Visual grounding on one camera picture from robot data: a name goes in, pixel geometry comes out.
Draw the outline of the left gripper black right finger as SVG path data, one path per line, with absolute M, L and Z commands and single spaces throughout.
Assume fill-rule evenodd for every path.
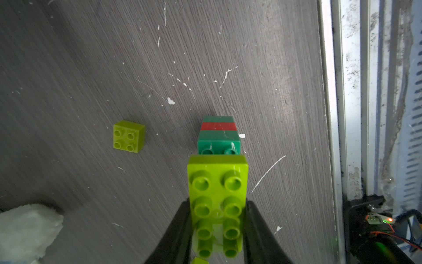
M 292 263 L 251 200 L 247 200 L 245 206 L 243 241 L 245 264 Z

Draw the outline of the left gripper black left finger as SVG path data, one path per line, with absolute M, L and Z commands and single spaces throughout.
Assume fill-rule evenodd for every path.
M 189 264 L 192 243 L 190 200 L 182 202 L 145 264 Z

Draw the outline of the lime lego brick long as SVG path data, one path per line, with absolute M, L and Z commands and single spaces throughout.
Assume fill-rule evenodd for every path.
M 192 155 L 187 165 L 195 253 L 234 258 L 242 250 L 249 165 L 244 155 Z

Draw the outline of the green lego brick long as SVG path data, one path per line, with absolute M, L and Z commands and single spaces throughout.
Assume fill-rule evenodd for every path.
M 203 123 L 234 123 L 232 116 L 205 116 Z
M 197 149 L 200 155 L 240 155 L 241 141 L 237 131 L 202 130 Z

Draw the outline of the lime lego brick small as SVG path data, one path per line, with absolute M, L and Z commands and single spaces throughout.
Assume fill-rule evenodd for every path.
M 113 126 L 113 147 L 117 150 L 139 153 L 145 144 L 146 126 L 122 120 Z

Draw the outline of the red lego brick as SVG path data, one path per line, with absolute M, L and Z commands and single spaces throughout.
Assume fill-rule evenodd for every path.
M 237 127 L 235 123 L 203 122 L 201 131 L 237 131 Z

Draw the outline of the white teddy bear blue shirt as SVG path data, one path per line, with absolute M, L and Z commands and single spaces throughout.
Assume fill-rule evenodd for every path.
M 1 213 L 1 263 L 38 264 L 63 228 L 64 216 L 42 204 Z

